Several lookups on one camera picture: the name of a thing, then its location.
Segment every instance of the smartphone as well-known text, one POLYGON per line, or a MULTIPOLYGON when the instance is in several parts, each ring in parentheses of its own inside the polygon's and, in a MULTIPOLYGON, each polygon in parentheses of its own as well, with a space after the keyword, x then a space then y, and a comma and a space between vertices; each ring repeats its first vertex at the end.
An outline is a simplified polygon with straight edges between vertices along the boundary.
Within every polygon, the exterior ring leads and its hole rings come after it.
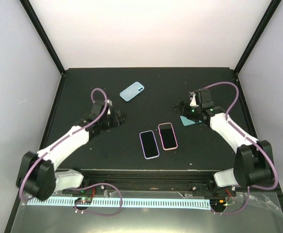
POLYGON ((141 85, 139 82, 134 82, 131 86, 129 86, 124 91, 122 91, 120 93, 120 96, 122 99, 128 102, 131 99, 133 99, 135 96, 137 96, 140 92, 142 92, 144 89, 145 87, 141 85))
POLYGON ((140 139, 145 159, 153 159, 159 157, 160 153, 153 131, 141 132, 140 139))
POLYGON ((175 132, 171 123, 158 125, 159 134, 164 150, 173 150, 178 147, 175 132))

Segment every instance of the black phone screen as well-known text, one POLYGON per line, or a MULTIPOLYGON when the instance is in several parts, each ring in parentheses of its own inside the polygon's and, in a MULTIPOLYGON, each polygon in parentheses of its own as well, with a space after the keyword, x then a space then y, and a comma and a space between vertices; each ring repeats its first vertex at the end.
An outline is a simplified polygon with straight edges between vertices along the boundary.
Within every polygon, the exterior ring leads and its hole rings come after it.
POLYGON ((177 148, 177 142, 174 135, 173 126, 170 123, 159 125, 159 132, 162 139, 163 148, 175 149, 177 148))
POLYGON ((142 132, 140 134, 141 145, 145 158, 152 158, 159 155, 159 150, 153 131, 142 132))

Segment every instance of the pink phone case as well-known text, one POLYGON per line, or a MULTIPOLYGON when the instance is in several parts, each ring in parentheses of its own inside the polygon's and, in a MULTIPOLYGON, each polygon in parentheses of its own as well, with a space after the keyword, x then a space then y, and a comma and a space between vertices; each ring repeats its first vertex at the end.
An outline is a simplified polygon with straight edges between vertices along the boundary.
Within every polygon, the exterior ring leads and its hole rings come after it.
POLYGON ((159 129, 159 134, 160 134, 163 150, 174 150, 174 149, 176 149, 178 147, 178 143, 177 143, 177 140, 176 140, 176 135, 175 135, 172 123, 163 123, 163 124, 160 124, 160 125, 158 125, 158 129, 159 129), (170 124, 171 127, 172 127, 172 131, 173 131, 175 142, 176 142, 176 147, 174 147, 174 148, 168 148, 168 149, 164 148, 164 144, 163 144, 163 140, 162 140, 162 136, 161 136, 161 131, 160 131, 160 125, 166 125, 166 124, 170 124))

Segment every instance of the wire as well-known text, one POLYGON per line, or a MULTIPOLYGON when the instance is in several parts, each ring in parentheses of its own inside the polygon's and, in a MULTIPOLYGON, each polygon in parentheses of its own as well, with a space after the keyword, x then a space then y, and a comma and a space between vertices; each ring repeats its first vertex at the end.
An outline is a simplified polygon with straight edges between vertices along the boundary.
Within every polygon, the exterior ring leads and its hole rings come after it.
POLYGON ((226 192, 228 193, 228 195, 229 195, 230 197, 232 197, 232 199, 233 199, 233 200, 235 200, 234 196, 233 196, 233 195, 231 195, 231 193, 229 192, 229 190, 228 190, 228 189, 226 189, 226 192))
POLYGON ((93 188, 93 192, 92 192, 91 198, 93 198, 94 196, 95 196, 95 188, 93 188))
POLYGON ((259 188, 259 189, 262 189, 262 190, 273 190, 275 189, 277 186, 278 186, 278 183, 279 183, 279 176, 278 176, 278 173, 277 173, 277 170, 276 168, 274 167, 271 159, 269 158, 269 156, 266 154, 266 152, 256 143, 254 142, 252 139, 250 139, 249 137, 246 137, 245 134, 239 130, 239 128, 233 123, 231 122, 230 120, 228 120, 228 115, 229 115, 229 112, 230 110, 232 109, 232 107, 235 105, 235 103, 238 101, 238 98, 239 98, 239 89, 238 87, 234 84, 234 83, 230 83, 230 82, 218 82, 218 83, 213 83, 211 85, 208 85, 204 88, 210 88, 210 87, 213 87, 213 86, 217 86, 217 85, 221 85, 221 84, 228 84, 228 85, 231 85, 235 88, 236 90, 236 95, 235 95, 235 98, 233 100, 233 102, 231 103, 231 105, 228 107, 227 111, 226 111, 226 121, 228 122, 228 124, 230 124, 240 135, 242 135, 247 141, 249 141, 251 144, 253 144, 258 150, 259 152, 264 156, 264 158, 267 160, 267 162, 269 163, 271 169, 272 169, 272 172, 273 172, 273 175, 274 175, 274 184, 271 186, 271 187, 264 187, 264 186, 259 186, 259 185, 252 185, 252 187, 255 187, 255 188, 259 188))
POLYGON ((213 208, 211 208, 211 211, 214 214, 219 214, 219 215, 234 215, 234 214, 237 214, 237 213, 241 212, 242 210, 244 210, 245 207, 248 204, 248 201, 249 201, 249 187, 248 187, 248 197, 247 197, 246 201, 244 202, 243 206, 240 209, 233 211, 233 212, 229 212, 229 213, 219 213, 219 212, 216 212, 213 208))
MULTIPOLYGON (((76 134, 77 132, 79 132, 79 131, 81 131, 81 130, 83 130, 83 129, 86 129, 86 128, 92 126, 93 124, 95 124, 95 123, 103 116, 103 114, 105 113, 105 111, 106 111, 106 109, 107 109, 107 100, 108 100, 108 99, 107 99, 107 95, 106 95, 106 93, 105 93, 102 89, 100 89, 100 88, 95 88, 95 89, 93 89, 92 92, 91 92, 91 100, 92 100, 93 103, 95 102, 95 100, 94 100, 94 98, 93 98, 93 95, 94 95, 94 93, 95 93, 96 91, 101 92, 101 93, 103 94, 103 96, 104 96, 104 99, 105 99, 105 105, 104 105, 104 108, 103 108, 102 112, 101 112, 92 122, 90 122, 89 124, 85 125, 84 127, 80 128, 80 129, 74 131, 74 132, 71 134, 71 136, 73 136, 73 135, 76 134)), ((51 153, 52 150, 54 150, 59 144, 61 144, 63 141, 65 141, 66 139, 68 139, 68 138, 71 137, 71 136, 70 136, 70 135, 67 135, 67 136, 65 136, 64 138, 62 138, 59 142, 57 142, 54 146, 52 146, 52 147, 50 148, 50 152, 44 153, 40 158, 38 158, 38 159, 33 163, 33 165, 32 165, 32 166, 30 167, 30 169, 28 170, 27 174, 25 175, 25 177, 24 177, 24 179, 23 179, 23 181, 22 181, 22 183, 21 183, 21 185, 20 185, 19 193, 18 193, 18 196, 19 196, 19 199, 20 199, 20 200, 26 201, 26 200, 31 200, 32 198, 34 198, 34 197, 31 197, 31 198, 26 199, 26 198, 24 197, 24 195, 23 195, 24 187, 25 187, 25 184, 26 184, 26 182, 27 182, 29 176, 30 176, 31 173, 33 172, 34 168, 39 164, 39 162, 40 162, 46 155, 48 155, 49 153, 51 153)))
MULTIPOLYGON (((98 215, 98 216, 103 216, 103 217, 111 217, 111 216, 117 215, 122 210, 123 200, 122 200, 121 192, 119 191, 119 189, 116 186, 113 186, 112 184, 109 184, 109 183, 96 183, 96 184, 90 185, 90 186, 85 187, 85 188, 70 188, 70 190, 82 191, 82 190, 90 189, 90 188, 93 188, 93 187, 96 187, 96 186, 99 186, 99 185, 110 186, 110 187, 114 188, 119 193, 119 197, 120 197, 119 209, 116 212, 112 213, 112 214, 101 214, 101 213, 94 212, 94 211, 89 211, 89 210, 83 210, 81 212, 89 213, 89 214, 94 214, 94 215, 98 215)), ((77 204, 78 204, 78 202, 74 205, 74 209, 76 210, 76 212, 78 212, 77 204)))

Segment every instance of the white wall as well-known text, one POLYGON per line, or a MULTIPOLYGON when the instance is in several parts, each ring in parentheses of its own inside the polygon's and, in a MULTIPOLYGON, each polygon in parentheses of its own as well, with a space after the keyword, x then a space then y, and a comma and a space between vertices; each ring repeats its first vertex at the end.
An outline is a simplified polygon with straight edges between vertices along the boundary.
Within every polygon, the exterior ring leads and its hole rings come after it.
POLYGON ((18 0, 0 0, 0 233, 24 153, 36 151, 60 75, 18 0))
POLYGON ((283 190, 283 1, 240 73, 261 139, 273 147, 283 190))
POLYGON ((235 68, 270 0, 31 3, 66 68, 235 68))

